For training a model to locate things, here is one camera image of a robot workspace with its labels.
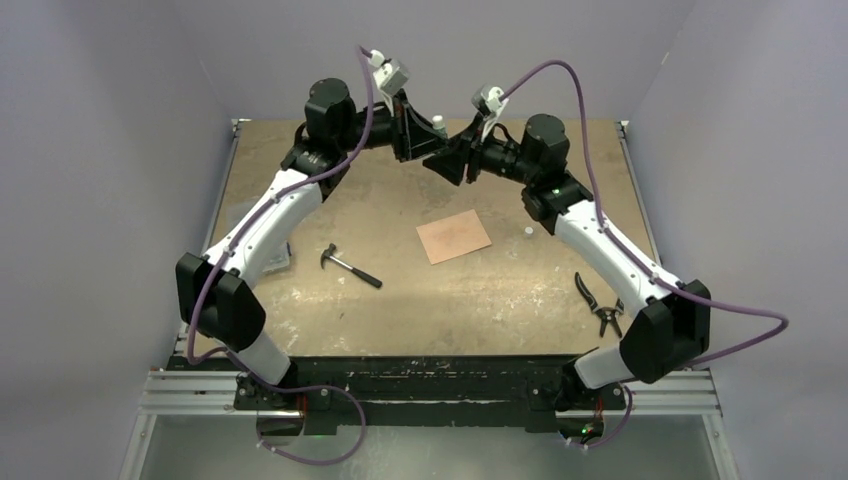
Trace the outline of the green white glue stick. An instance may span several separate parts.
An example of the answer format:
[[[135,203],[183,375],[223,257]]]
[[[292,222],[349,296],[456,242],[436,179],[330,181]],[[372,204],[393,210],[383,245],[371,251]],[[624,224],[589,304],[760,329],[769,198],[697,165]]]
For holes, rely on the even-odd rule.
[[[447,137],[446,124],[442,115],[434,115],[431,118],[433,129],[441,136]]]

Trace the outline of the brown envelope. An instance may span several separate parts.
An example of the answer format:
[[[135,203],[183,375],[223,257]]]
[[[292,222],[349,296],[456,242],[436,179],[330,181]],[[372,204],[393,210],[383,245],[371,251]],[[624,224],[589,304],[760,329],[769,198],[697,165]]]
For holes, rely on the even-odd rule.
[[[420,225],[416,232],[431,265],[492,245],[474,209]]]

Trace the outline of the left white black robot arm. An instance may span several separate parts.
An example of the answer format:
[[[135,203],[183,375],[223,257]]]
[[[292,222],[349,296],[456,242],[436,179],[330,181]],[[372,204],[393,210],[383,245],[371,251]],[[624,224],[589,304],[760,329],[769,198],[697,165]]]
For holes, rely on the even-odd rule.
[[[445,120],[417,112],[404,90],[369,95],[357,110],[345,82],[314,83],[305,121],[268,189],[217,244],[176,264],[179,312],[189,333],[221,349],[261,378],[259,395],[272,408],[297,399],[290,358],[264,330],[266,312],[253,290],[263,269],[297,226],[331,195],[365,149],[392,147],[397,159],[426,156],[447,139]]]

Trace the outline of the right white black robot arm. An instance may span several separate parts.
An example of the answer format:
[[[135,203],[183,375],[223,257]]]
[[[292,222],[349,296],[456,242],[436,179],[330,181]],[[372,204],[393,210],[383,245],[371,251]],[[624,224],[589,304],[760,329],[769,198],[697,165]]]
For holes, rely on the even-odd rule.
[[[565,369],[564,399],[584,407],[601,387],[635,379],[653,383],[704,353],[709,345],[708,289],[681,282],[651,263],[597,208],[567,169],[570,141],[561,120],[532,116],[520,141],[483,138],[482,119],[448,140],[424,166],[450,183],[489,172],[522,184],[524,208],[605,280],[633,322],[617,344],[580,356]]]

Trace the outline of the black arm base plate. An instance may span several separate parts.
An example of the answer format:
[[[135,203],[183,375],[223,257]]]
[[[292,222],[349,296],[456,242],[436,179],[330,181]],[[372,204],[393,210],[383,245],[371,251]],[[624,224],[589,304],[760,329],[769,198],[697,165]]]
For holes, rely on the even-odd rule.
[[[292,413],[308,435],[342,425],[515,427],[555,433],[570,416],[596,408],[621,413],[623,391],[579,393],[565,374],[570,355],[300,356],[271,390],[248,375],[236,380],[234,407]]]

